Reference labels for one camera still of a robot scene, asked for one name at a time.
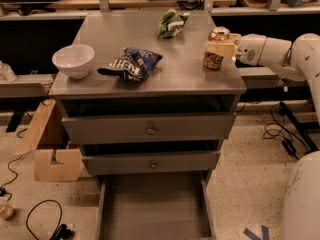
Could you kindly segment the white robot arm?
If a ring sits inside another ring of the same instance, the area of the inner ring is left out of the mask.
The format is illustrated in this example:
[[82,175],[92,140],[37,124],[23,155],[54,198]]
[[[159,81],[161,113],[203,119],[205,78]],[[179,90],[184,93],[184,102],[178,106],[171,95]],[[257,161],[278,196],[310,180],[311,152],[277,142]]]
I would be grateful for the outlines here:
[[[307,33],[291,42],[264,35],[233,34],[217,27],[204,44],[203,64],[218,69],[225,58],[264,66],[276,75],[308,83],[320,123],[320,36]],[[280,240],[320,240],[320,149],[306,131],[317,124],[300,123],[283,102],[280,112],[294,124],[309,152],[294,165],[289,176],[282,211]]]

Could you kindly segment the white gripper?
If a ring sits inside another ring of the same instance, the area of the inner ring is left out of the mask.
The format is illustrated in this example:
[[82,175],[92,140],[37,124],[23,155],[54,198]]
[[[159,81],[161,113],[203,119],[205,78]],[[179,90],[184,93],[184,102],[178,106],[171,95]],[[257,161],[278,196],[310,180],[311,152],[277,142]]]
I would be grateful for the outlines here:
[[241,63],[269,66],[284,63],[292,45],[288,40],[258,34],[242,36],[231,33],[230,40],[232,42],[206,41],[204,48],[207,52],[227,58],[235,56],[238,50],[236,58]]

